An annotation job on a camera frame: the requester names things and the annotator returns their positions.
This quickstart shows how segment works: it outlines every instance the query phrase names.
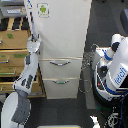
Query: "white panel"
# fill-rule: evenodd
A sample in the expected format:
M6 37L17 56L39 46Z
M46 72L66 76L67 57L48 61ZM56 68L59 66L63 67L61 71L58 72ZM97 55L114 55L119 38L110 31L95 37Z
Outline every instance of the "white panel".
M43 80L47 99L77 98L78 79L71 79L65 84L57 84L54 80Z
M39 58L83 56L92 0L30 0L37 34L43 40ZM38 15L37 4L49 5L49 17Z
M80 71L82 66L82 59L78 60L56 60L52 64L50 62L54 61L39 61L41 74L43 78L70 78L70 77L80 77Z

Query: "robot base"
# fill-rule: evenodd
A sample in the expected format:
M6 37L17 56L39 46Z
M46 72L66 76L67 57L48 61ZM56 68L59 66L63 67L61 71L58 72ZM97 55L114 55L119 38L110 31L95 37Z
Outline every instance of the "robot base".
M98 88L98 84L102 84L101 83L101 80L102 80L102 78L104 77L105 74L103 75L103 77L101 77L100 79L98 79L98 76L96 75L97 72L99 73L98 70L96 68L95 72L93 73L94 75L92 77L93 94L94 94L96 100L101 105L107 106L107 107L113 107L113 106L118 105L119 102L120 102L118 98L113 98L111 101L108 101L101 94L99 94L98 89L97 89Z

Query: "sticker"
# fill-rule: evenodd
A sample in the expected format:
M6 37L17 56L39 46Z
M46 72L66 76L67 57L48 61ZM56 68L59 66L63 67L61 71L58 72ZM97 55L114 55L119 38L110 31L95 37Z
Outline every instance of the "sticker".
M9 70L13 69L13 68L8 68Z
M20 14L20 9L7 10L9 14Z
M8 38L9 39L13 39L13 35L10 33L10 34L7 34Z
M49 17L49 5L37 4L39 17Z
M27 56L26 53L23 54L13 54L14 58L25 58Z
M5 58L6 56L5 55L1 55L1 58Z

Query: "cable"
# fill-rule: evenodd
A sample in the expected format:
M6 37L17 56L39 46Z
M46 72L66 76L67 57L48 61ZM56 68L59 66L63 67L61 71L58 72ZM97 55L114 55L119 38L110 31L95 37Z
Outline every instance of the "cable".
M100 4L104 4L107 0L97 0Z
M93 46L96 46L96 48L99 48L99 46L97 44L92 44L92 46L91 46L92 53L94 53Z
M79 86L79 91L82 92L82 93L88 93L88 92L90 92L91 89L92 89L92 83L89 80L83 80L83 81L84 82L89 82L91 84L91 86L90 86L90 88L89 88L88 91L82 91L81 88L80 88L80 86Z
M122 102L121 102L121 118L120 118L120 122L119 122L119 128L120 128L121 122L122 122L122 107L123 107L123 102L124 102L125 96L126 96L127 94L128 94L128 92L126 92L126 93L124 94L124 97L123 97Z
M107 125L109 125L109 127L114 128L114 126L118 123L118 113L115 113L116 107L113 107L113 111L112 114L108 117L107 121L105 122L104 128L106 128Z

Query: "label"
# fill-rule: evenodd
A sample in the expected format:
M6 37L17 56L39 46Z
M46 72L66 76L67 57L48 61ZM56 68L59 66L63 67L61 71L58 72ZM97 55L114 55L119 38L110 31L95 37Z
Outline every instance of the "label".
M39 17L49 17L49 5L46 3L37 4Z
M9 14L20 14L20 9L7 10Z
M1 55L1 58L5 58L6 56L5 55Z
M22 54L13 54L14 58L25 58L27 56L26 53L22 53Z
M117 87L121 86L127 74L128 71L123 67L122 64L120 64L113 77L113 81Z
M13 68L8 68L9 70L13 69Z
M13 39L13 35L11 33L7 34L9 39Z

